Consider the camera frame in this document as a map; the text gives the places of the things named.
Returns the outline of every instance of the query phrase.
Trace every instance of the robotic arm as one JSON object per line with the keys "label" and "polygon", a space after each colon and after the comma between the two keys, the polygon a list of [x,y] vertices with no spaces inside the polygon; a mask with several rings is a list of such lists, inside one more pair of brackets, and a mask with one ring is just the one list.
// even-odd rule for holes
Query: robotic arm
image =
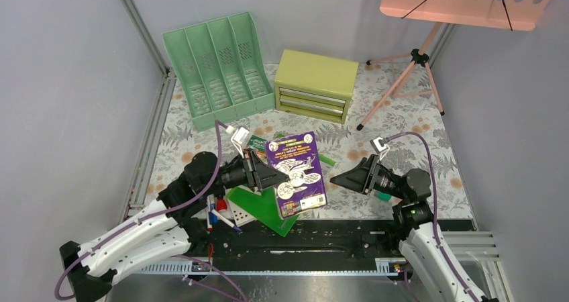
{"label": "robotic arm", "polygon": [[[202,252],[207,232],[193,216],[206,207],[207,195],[223,197],[226,189],[240,185],[262,191],[288,180],[286,174],[264,164],[255,151],[241,149],[247,130],[229,127],[228,131],[235,132],[231,141],[240,153],[218,169],[200,198],[194,199],[216,171],[217,157],[211,152],[196,154],[155,201],[105,235],[83,244],[69,241],[60,247],[64,267],[75,263],[67,278],[78,302],[97,301],[120,280],[149,264],[177,254]],[[187,207],[172,209],[192,199],[195,201]]]}
{"label": "robotic arm", "polygon": [[388,140],[376,138],[371,143],[378,155],[363,158],[355,168],[330,181],[365,195],[380,191],[401,199],[393,206],[394,222],[386,245],[411,263],[433,301],[497,302],[484,296],[448,249],[427,203],[431,196],[429,173],[417,168],[403,176],[393,173],[381,164],[389,151]]}

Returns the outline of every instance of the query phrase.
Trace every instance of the floral pattern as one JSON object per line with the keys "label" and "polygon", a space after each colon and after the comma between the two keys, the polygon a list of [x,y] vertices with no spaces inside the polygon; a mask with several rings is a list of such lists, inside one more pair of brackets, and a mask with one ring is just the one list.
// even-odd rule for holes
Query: floral pattern
{"label": "floral pattern", "polygon": [[[277,64],[265,65],[265,72],[272,83]],[[270,140],[278,134],[300,134],[314,131],[318,151],[337,163],[328,180],[356,166],[359,161],[374,153],[370,140],[377,136],[390,136],[402,131],[420,133],[428,142],[435,168],[440,218],[472,218],[456,159],[448,135],[437,109],[433,95],[389,98],[366,124],[362,131],[356,127],[366,117],[374,104],[387,91],[405,64],[360,65],[354,95],[350,103],[348,119],[344,125],[313,119],[276,109],[265,111],[233,122],[247,127],[253,134]],[[411,75],[402,93],[428,91],[429,81],[423,68]],[[227,136],[223,136],[223,160],[229,161],[236,151]],[[155,199],[158,192],[179,176],[184,165],[200,151],[217,153],[214,129],[196,132],[193,129],[186,98],[179,82],[176,84],[162,132],[160,147],[154,163],[146,203]],[[383,164],[398,174],[419,167],[427,170],[423,144],[415,137],[405,136],[391,144],[391,151]],[[375,197],[364,196],[325,182],[329,204],[307,211],[302,218],[322,219],[390,219],[391,206]]]}

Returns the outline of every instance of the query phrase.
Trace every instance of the purple book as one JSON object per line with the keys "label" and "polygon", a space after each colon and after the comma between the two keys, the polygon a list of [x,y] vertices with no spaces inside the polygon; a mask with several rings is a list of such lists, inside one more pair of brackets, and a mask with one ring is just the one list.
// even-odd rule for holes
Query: purple book
{"label": "purple book", "polygon": [[265,149],[269,165],[290,177],[290,181],[275,186],[281,218],[328,203],[314,132],[269,141]]}

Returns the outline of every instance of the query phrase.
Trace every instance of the gray metal floor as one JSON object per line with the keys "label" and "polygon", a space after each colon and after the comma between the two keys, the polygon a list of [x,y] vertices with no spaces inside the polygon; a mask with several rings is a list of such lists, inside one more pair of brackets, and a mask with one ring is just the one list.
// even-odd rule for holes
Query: gray metal floor
{"label": "gray metal floor", "polygon": [[[463,264],[474,282],[488,294],[482,269],[475,263]],[[405,285],[385,283],[379,276],[233,276],[249,296],[250,302],[274,301],[413,301]],[[210,276],[202,283],[238,294],[220,276]],[[422,284],[411,284],[420,302],[431,301]],[[116,285],[107,302],[229,302],[217,293],[201,287],[189,287],[181,276],[133,274]]]}

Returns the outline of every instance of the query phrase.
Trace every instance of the tripod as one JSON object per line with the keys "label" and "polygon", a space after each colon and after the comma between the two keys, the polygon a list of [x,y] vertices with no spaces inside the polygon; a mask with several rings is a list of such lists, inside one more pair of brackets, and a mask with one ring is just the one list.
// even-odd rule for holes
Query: tripod
{"label": "tripod", "polygon": [[[366,118],[362,121],[362,123],[360,125],[358,125],[358,127],[357,127],[358,131],[361,131],[364,128],[364,125],[366,125],[366,123],[368,123],[368,121],[371,119],[371,117],[374,115],[374,113],[379,109],[379,107],[381,107],[383,102],[385,102],[387,97],[391,94],[393,94],[393,97],[406,97],[406,96],[426,95],[426,94],[433,93],[435,95],[435,99],[437,100],[437,106],[439,107],[439,112],[441,113],[441,115],[444,115],[444,110],[443,110],[443,107],[441,105],[439,93],[437,92],[437,87],[435,86],[435,81],[433,80],[433,73],[431,72],[431,67],[429,66],[429,55],[425,54],[425,51],[427,50],[427,48],[429,48],[429,45],[431,44],[431,42],[435,38],[437,32],[439,31],[439,29],[441,28],[442,25],[443,25],[442,22],[436,22],[435,25],[433,26],[433,29],[431,29],[431,32],[427,36],[427,39],[425,39],[425,42],[423,43],[421,48],[420,49],[413,49],[411,51],[411,57],[412,57],[411,63],[406,67],[406,69],[401,73],[401,75],[399,75],[399,77],[395,80],[393,85],[391,85],[391,87],[389,88],[387,93],[385,93],[385,95],[383,95],[383,97],[374,106],[374,108],[370,111],[370,113],[368,113],[368,116],[366,116]],[[378,62],[392,61],[394,59],[404,58],[404,57],[408,57],[408,56],[409,56],[409,54],[400,54],[400,55],[390,56],[390,57],[386,57],[386,58],[368,60],[366,62],[366,64],[367,65],[377,64]],[[431,90],[430,91],[424,91],[424,92],[418,92],[418,93],[409,93],[409,94],[404,94],[404,95],[399,94],[401,92],[401,89],[405,86],[405,84],[407,84],[407,81],[409,80],[411,73],[413,72],[413,70],[415,69],[415,67],[417,65],[421,65],[422,67],[425,67],[425,70],[427,71],[427,75],[429,76],[429,82],[431,83]]]}

